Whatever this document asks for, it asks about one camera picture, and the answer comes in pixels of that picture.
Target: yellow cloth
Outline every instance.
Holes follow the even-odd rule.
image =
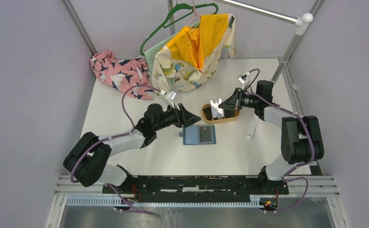
[[[156,55],[151,72],[155,88],[188,92],[212,78],[222,49],[236,53],[235,16],[202,15],[199,27],[184,27]]]
[[[201,70],[204,67],[204,59],[221,41],[227,29],[227,22],[227,14],[201,16],[199,28],[184,27],[167,43],[171,58],[186,61]]]

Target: white table surface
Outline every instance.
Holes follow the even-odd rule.
[[[178,93],[175,103],[183,103],[188,111],[201,117],[203,105],[211,99],[227,99],[241,86],[237,79],[240,74],[259,68],[258,80],[270,80],[277,66],[277,59],[222,59],[212,79],[200,88]],[[110,135],[129,130],[131,124],[121,107],[122,96],[120,91],[96,80],[82,134],[92,131],[96,135]],[[275,103],[292,109],[282,76],[274,86],[273,96]],[[154,100],[126,97],[124,101],[135,123],[152,103],[159,103],[166,110],[166,104],[157,97]],[[247,139],[252,114],[253,109],[243,108],[236,121],[216,124],[216,145],[183,145],[180,129],[171,126],[158,131],[157,139],[148,147],[115,155],[108,164],[122,165],[133,175],[257,175],[280,155],[281,130],[259,121],[253,139]],[[293,174],[311,172],[308,167],[301,167]]]

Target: gray wall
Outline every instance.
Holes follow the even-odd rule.
[[[98,52],[111,50],[116,58],[134,58],[139,55],[141,43],[166,19],[167,0],[71,0],[85,29]],[[178,3],[192,4],[191,0]],[[212,0],[195,0],[196,5]],[[269,10],[300,17],[308,12],[314,0],[242,0]],[[237,27],[237,58],[282,56],[292,39],[294,25],[258,15],[243,9],[218,3],[219,13],[233,13]],[[211,8],[199,9],[199,14],[212,13]],[[187,14],[178,11],[174,16]],[[179,31],[191,16],[176,24]],[[170,35],[161,29],[150,39],[144,50]]]
[[[43,227],[94,82],[60,0],[0,1],[0,228]]]
[[[352,227],[369,227],[369,1],[327,0],[291,66]]]

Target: red wire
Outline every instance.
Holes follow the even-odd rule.
[[[140,195],[140,198],[138,199],[138,202],[140,202],[141,201],[141,193],[140,193],[140,191],[138,191],[138,189],[135,189],[137,192],[138,192],[138,194]]]
[[[138,188],[135,187],[135,184],[132,185],[132,194],[133,194],[133,198],[135,199],[135,191],[138,192],[138,194],[140,195],[140,198],[138,199],[138,203],[141,201],[141,193],[138,190]]]

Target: white bracket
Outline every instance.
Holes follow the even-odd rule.
[[[296,22],[296,26],[298,27],[296,29],[296,34],[302,36],[312,21],[313,15],[311,13],[305,13],[301,18],[298,18]]]

